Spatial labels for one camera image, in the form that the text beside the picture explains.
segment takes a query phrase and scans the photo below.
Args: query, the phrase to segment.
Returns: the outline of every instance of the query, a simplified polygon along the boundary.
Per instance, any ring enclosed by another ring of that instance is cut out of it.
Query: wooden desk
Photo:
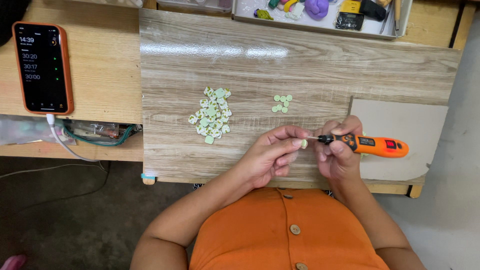
[[[148,0],[144,6],[154,9],[156,3]],[[399,41],[448,47],[459,7],[459,0],[414,0],[407,33]],[[465,44],[475,7],[468,3],[463,10],[455,37],[456,49],[462,49]],[[24,20],[55,23],[67,31],[75,102],[75,111],[69,118],[142,122],[136,9],[75,1],[33,0]],[[12,41],[0,47],[0,63],[0,100],[3,103],[0,114],[32,115],[23,108]],[[137,134],[119,147],[98,147],[79,142],[72,150],[91,159],[142,161],[143,137]],[[0,155],[72,158],[60,145],[49,143],[0,146]],[[409,189],[408,185],[373,185],[371,190],[379,193],[405,194]]]

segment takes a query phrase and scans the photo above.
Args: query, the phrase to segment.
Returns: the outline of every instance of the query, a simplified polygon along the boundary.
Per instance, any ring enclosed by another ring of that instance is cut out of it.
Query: orange shirt
[[[318,189],[261,188],[200,228],[191,270],[387,270],[358,219]]]

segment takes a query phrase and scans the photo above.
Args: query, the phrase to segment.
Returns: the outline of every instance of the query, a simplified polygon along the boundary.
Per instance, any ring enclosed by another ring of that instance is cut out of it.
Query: smartphone
[[[73,111],[67,33],[58,25],[12,25],[25,109],[40,114]]]

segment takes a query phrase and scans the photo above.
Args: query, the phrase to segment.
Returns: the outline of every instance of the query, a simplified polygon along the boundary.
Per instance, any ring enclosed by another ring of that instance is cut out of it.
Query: phone screen
[[[59,29],[50,25],[16,24],[25,103],[31,111],[68,110]]]

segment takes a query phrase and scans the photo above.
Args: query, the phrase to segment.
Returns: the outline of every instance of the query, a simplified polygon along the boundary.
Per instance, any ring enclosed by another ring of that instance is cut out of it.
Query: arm
[[[348,116],[342,124],[328,121],[315,136],[323,134],[362,134],[356,116]],[[382,209],[360,177],[360,154],[343,142],[326,146],[314,145],[320,173],[328,180],[336,199],[344,204],[362,224],[378,256],[392,269],[425,269],[400,227]]]
[[[309,131],[281,126],[262,134],[230,170],[165,209],[147,227],[133,254],[132,270],[187,269],[185,248],[203,222],[273,176],[287,176]]]

